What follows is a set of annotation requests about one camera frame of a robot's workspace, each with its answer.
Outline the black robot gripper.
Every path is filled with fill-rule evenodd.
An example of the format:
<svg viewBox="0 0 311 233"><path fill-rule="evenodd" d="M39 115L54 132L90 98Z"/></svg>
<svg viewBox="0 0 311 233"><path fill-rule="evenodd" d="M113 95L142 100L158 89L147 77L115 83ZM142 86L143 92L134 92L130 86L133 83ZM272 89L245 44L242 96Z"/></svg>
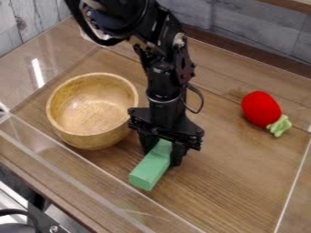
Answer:
<svg viewBox="0 0 311 233"><path fill-rule="evenodd" d="M173 142L173 167L182 164L187 149L201 150L205 130L187 117L179 97L169 102L150 101L149 107L131 107L129 115L129 127L139 133L145 153L151 151L159 139Z"/></svg>

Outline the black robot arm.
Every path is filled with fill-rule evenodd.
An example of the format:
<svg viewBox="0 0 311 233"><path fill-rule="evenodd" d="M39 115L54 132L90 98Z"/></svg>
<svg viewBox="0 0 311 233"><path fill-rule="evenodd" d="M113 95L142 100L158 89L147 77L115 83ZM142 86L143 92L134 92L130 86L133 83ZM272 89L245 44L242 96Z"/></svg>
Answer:
<svg viewBox="0 0 311 233"><path fill-rule="evenodd" d="M183 24L157 0L65 0L81 29L101 46L133 44L147 75L147 107L129 110L145 151L161 140L173 144L170 164L183 162L187 151L202 148L205 130L187 114L187 92L197 64L189 53Z"/></svg>

